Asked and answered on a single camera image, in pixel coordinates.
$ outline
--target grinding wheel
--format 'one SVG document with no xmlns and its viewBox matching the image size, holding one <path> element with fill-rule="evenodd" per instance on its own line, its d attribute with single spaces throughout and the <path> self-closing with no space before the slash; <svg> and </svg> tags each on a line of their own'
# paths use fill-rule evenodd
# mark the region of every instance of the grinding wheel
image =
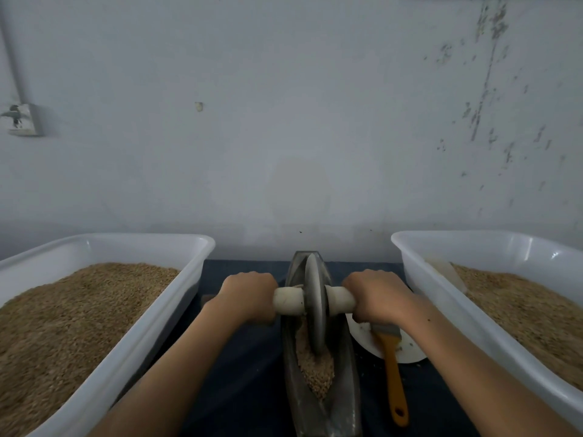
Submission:
<svg viewBox="0 0 583 437">
<path fill-rule="evenodd" d="M 328 296 L 318 260 L 313 253 L 305 262 L 304 303 L 310 346 L 314 354 L 319 355 L 325 348 Z"/>
</svg>

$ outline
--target dark blue cloth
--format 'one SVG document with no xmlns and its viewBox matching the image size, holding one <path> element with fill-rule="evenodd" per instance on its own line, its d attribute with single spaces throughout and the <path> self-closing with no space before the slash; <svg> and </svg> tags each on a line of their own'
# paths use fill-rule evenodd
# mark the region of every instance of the dark blue cloth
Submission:
<svg viewBox="0 0 583 437">
<path fill-rule="evenodd" d="M 334 285 L 353 271 L 394 271 L 402 264 L 327 262 Z M 289 262 L 205 261 L 199 293 L 162 346 L 162 355 L 200 312 L 200 295 L 215 294 L 230 274 L 271 273 L 283 285 Z M 390 417 L 384 362 L 353 340 L 360 378 L 363 435 L 478 436 L 439 373 L 427 359 L 399 365 L 410 425 L 398 428 Z M 225 346 L 205 380 L 182 427 L 182 436 L 295 436 L 283 378 L 279 321 L 273 326 L 244 326 Z"/>
</svg>

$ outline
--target plastic container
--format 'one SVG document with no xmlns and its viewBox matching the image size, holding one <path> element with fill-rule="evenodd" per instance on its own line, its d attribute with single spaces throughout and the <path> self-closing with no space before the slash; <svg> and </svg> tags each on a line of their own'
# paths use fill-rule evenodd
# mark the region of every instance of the plastic container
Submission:
<svg viewBox="0 0 583 437">
<path fill-rule="evenodd" d="M 91 264 L 145 262 L 182 270 L 69 400 L 29 437 L 84 436 L 149 365 L 156 346 L 196 294 L 215 241 L 202 235 L 87 234 L 49 242 L 0 262 L 0 306 L 29 288 Z"/>
<path fill-rule="evenodd" d="M 472 342 L 583 431 L 583 392 L 552 373 L 424 260 L 515 273 L 583 307 L 583 252 L 509 231 L 402 231 L 390 240 L 401 250 L 414 292 L 425 294 Z"/>
</svg>

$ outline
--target grain pile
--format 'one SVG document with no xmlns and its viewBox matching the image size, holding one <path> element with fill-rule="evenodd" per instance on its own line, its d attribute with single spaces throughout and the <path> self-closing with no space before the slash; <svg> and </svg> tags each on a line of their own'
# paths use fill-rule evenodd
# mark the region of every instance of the grain pile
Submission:
<svg viewBox="0 0 583 437">
<path fill-rule="evenodd" d="M 91 374 L 178 270 L 96 264 L 0 308 L 0 433 L 33 431 Z"/>
<path fill-rule="evenodd" d="M 583 390 L 583 308 L 515 274 L 452 265 L 472 302 L 552 372 Z"/>
<path fill-rule="evenodd" d="M 295 354 L 306 383 L 317 399 L 324 401 L 334 378 L 334 359 L 327 348 L 320 356 L 314 355 L 310 348 L 308 321 L 305 316 L 302 317 L 302 325 L 295 332 Z"/>
</svg>

